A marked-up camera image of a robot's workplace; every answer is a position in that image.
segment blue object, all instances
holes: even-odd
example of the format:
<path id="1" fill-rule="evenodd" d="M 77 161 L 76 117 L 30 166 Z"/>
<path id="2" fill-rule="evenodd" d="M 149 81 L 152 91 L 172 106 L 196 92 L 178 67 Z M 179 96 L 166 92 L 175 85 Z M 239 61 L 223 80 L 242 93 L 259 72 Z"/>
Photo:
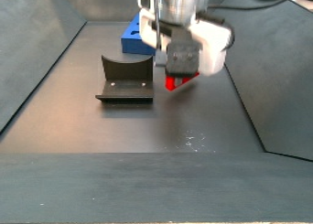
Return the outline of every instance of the blue object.
<path id="1" fill-rule="evenodd" d="M 120 42 L 123 53 L 135 53 L 144 55 L 155 54 L 155 49 L 143 43 L 141 37 L 139 35 L 139 14 L 135 15 L 129 26 L 124 30 L 120 37 Z"/>

